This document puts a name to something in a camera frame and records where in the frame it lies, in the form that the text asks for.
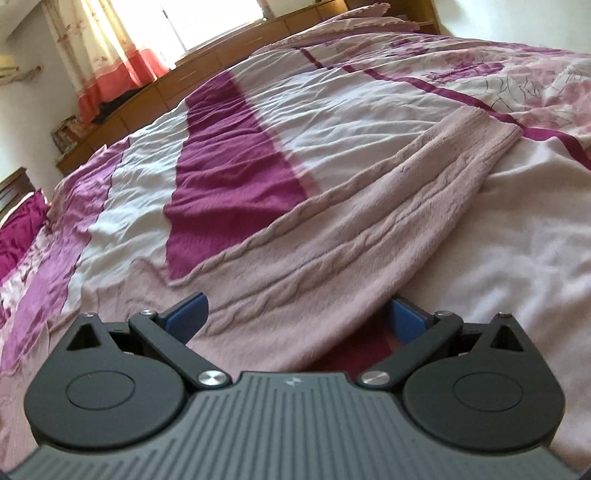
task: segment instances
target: air conditioner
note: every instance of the air conditioner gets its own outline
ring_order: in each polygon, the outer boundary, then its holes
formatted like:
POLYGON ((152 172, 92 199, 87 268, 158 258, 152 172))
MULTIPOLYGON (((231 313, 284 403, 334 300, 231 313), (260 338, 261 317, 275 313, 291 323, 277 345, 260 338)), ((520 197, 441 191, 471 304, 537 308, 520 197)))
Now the air conditioner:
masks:
POLYGON ((14 57, 12 55, 0 55, 0 85, 13 81, 17 73, 18 65, 14 57))

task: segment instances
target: black lever arm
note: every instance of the black lever arm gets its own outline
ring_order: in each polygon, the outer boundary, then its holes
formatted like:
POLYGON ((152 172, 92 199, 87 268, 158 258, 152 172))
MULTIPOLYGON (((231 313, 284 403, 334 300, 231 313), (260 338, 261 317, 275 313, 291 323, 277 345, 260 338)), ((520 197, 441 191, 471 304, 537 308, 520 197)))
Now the black lever arm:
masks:
POLYGON ((150 317, 141 314, 133 315, 129 319, 129 330, 142 342, 144 353, 147 356, 155 357, 171 366, 193 391, 222 388, 232 383, 230 375, 186 348, 176 338, 156 325, 150 317), (199 381, 199 375, 206 371, 222 372, 226 376, 226 380, 210 387, 199 381))
POLYGON ((373 367, 359 377, 357 383, 363 388, 376 390, 394 390, 401 386, 419 367, 423 366, 441 348, 447 347, 449 343, 462 331, 464 322, 455 313, 442 311, 436 312, 436 324, 423 333, 419 338, 408 344, 405 348, 396 350, 386 360, 375 364, 373 367), (363 381, 371 372, 382 375, 387 381, 371 382, 363 381))

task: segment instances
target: metal screw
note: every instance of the metal screw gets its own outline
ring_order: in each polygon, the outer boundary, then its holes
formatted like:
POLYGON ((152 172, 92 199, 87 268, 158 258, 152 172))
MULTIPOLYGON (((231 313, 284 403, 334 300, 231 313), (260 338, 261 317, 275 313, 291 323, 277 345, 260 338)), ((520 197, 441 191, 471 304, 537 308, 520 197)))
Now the metal screw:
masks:
POLYGON ((219 370, 205 370, 197 380, 207 387, 218 387, 228 380, 228 376, 219 370))
POLYGON ((373 387, 381 387, 382 385, 390 382, 390 375, 380 370, 372 370, 370 372, 364 372, 359 377, 361 383, 365 385, 371 385, 373 387))

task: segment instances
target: window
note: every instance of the window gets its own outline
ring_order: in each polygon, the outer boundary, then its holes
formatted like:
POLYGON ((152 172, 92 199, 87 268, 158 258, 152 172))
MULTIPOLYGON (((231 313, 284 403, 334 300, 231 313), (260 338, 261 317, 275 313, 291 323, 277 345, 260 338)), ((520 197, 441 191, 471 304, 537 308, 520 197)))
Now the window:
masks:
POLYGON ((261 20, 256 0, 112 0, 132 38, 174 63, 193 48, 261 20))

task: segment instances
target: cabinet door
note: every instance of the cabinet door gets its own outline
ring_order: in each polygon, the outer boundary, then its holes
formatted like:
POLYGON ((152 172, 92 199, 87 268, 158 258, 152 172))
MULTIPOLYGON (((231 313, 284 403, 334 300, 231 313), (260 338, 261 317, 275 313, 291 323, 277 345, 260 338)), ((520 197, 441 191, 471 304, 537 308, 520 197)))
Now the cabinet door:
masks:
POLYGON ((285 23, 281 20, 273 20, 224 41, 216 47, 216 53, 223 67, 231 67, 247 59, 259 48, 289 36, 290 31, 285 23))
POLYGON ((287 28, 290 29, 290 33, 293 35, 319 24, 322 19, 315 8, 310 8, 303 12, 296 12, 293 15, 288 15, 284 18, 284 21, 287 28))
POLYGON ((178 107, 181 100, 183 100, 186 97, 188 97, 189 95, 191 95, 201 85, 203 85, 206 81, 208 81, 210 78, 214 77, 218 73, 219 72, 215 72, 215 73, 205 77, 204 79, 199 80, 197 83, 187 87, 186 89, 182 90, 181 92, 177 93, 176 95, 174 95, 171 98, 169 98, 168 100, 166 100, 166 106, 168 107, 168 109, 173 110, 176 107, 178 107))
POLYGON ((88 143, 88 146, 96 152, 103 145, 110 147, 112 144, 125 137, 128 133, 123 120, 119 118, 117 114, 114 114, 88 136, 86 143, 88 143))
POLYGON ((179 65, 172 72, 167 73, 158 81, 157 89, 168 104, 168 100, 175 98, 180 92, 185 92, 193 85, 198 85, 200 80, 211 76, 221 68, 222 65, 215 54, 206 53, 179 65))
POLYGON ((81 165, 84 165, 93 153, 93 150, 86 143, 81 143, 70 153, 64 155, 64 158, 57 163, 57 168, 65 177, 81 165))
POLYGON ((333 0, 328 4, 319 5, 317 9, 322 20, 328 20, 349 10, 345 0, 333 0))
POLYGON ((153 86, 146 87, 143 92, 117 110, 130 134, 149 125, 166 112, 168 108, 158 90, 153 86))

